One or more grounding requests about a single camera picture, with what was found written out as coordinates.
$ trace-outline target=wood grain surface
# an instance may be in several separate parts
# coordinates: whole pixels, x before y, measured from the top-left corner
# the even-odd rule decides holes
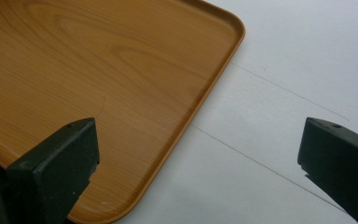
[[[0,0],[0,165],[94,117],[101,164],[69,218],[123,217],[243,36],[202,1]]]

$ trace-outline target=tray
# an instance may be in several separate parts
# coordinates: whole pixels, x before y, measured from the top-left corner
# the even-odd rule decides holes
[[[0,165],[94,117],[101,164],[69,218],[125,216],[244,33],[203,1],[0,0]]]

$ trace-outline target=line on table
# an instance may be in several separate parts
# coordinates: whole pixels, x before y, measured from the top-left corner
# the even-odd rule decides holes
[[[313,102],[313,101],[311,101],[311,100],[305,98],[304,96],[301,96],[301,95],[298,94],[298,93],[295,93],[295,92],[293,92],[293,91],[290,91],[290,90],[286,89],[285,87],[283,87],[283,86],[281,86],[281,85],[279,85],[279,84],[277,84],[277,83],[275,83],[275,82],[273,82],[273,81],[271,81],[271,80],[268,80],[268,79],[265,78],[265,77],[262,77],[262,76],[260,76],[260,75],[258,75],[258,74],[256,74],[256,73],[254,73],[254,72],[252,72],[252,71],[250,71],[250,70],[248,70],[248,69],[246,69],[246,68],[243,68],[243,67],[241,67],[241,66],[239,66],[239,65],[236,65],[235,63],[230,63],[230,64],[234,65],[235,67],[240,68],[241,70],[243,70],[243,71],[245,71],[245,72],[248,72],[248,73],[254,75],[255,77],[261,78],[261,79],[267,81],[268,83],[270,83],[270,84],[272,84],[272,85],[274,85],[274,86],[276,86],[276,87],[278,87],[278,88],[280,88],[280,89],[282,89],[282,90],[284,90],[284,91],[288,91],[288,92],[292,93],[293,95],[295,95],[295,96],[297,96],[297,97],[299,97],[299,98],[301,98],[301,99],[303,99],[303,100],[305,100],[305,101],[307,101],[307,102],[309,102],[309,103],[311,103],[311,104],[313,104],[313,105],[317,105],[317,106],[319,106],[320,108],[325,109],[325,110],[329,111],[330,113],[333,113],[333,114],[335,114],[335,115],[337,115],[337,116],[339,116],[339,117],[345,119],[346,121],[350,121],[349,119],[347,119],[347,118],[345,118],[344,116],[338,114],[337,112],[334,112],[333,110],[331,110],[331,109],[329,109],[329,108],[327,108],[327,107],[325,107],[325,106],[319,105],[319,104],[317,104],[317,103],[315,103],[315,102]]]
[[[264,165],[263,163],[261,163],[261,162],[259,162],[259,161],[256,161],[255,159],[253,159],[253,158],[247,156],[247,155],[244,154],[243,152],[238,151],[238,150],[235,149],[234,147],[232,147],[232,146],[230,146],[229,144],[227,144],[227,143],[225,143],[225,142],[219,140],[218,138],[214,137],[213,135],[211,135],[211,134],[209,134],[209,133],[206,133],[205,131],[203,131],[203,130],[200,129],[199,127],[194,126],[193,124],[190,124],[190,126],[193,127],[193,128],[195,128],[195,129],[197,129],[197,130],[199,130],[200,132],[205,133],[206,135],[212,137],[212,139],[214,139],[214,140],[220,142],[221,144],[225,145],[226,147],[231,148],[232,150],[234,150],[235,152],[241,154],[242,156],[244,156],[244,157],[247,158],[248,160],[250,160],[250,161],[252,161],[252,162],[255,162],[256,164],[258,164],[258,165],[264,167],[265,169],[271,171],[271,172],[274,173],[275,175],[278,175],[278,176],[280,176],[281,178],[283,178],[283,179],[289,181],[290,183],[294,184],[295,186],[297,186],[297,187],[299,187],[299,188],[305,190],[306,192],[308,192],[308,193],[312,194],[313,196],[319,198],[320,200],[324,201],[325,203],[328,203],[328,204],[334,206],[334,207],[335,207],[336,209],[338,209],[339,211],[341,211],[341,212],[343,212],[343,213],[345,213],[345,214],[348,214],[348,213],[347,213],[345,210],[343,210],[342,208],[336,206],[336,205],[333,204],[333,203],[330,203],[329,201],[327,201],[326,199],[324,199],[324,198],[320,197],[319,195],[313,193],[312,191],[310,191],[310,190],[308,190],[308,189],[306,189],[306,188],[304,188],[304,187],[298,185],[295,181],[293,181],[293,180],[287,178],[286,176],[281,175],[280,173],[278,173],[278,172],[272,170],[271,168],[267,167],[267,166]]]

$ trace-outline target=white table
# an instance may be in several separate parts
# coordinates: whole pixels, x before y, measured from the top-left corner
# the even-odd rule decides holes
[[[358,1],[211,0],[247,35],[117,223],[356,223],[296,163],[306,117],[358,133]]]

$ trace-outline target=wood grain pattern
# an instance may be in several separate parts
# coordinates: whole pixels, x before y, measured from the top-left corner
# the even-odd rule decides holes
[[[0,0],[0,165],[95,117],[101,164],[70,218],[123,217],[243,36],[201,1]]]

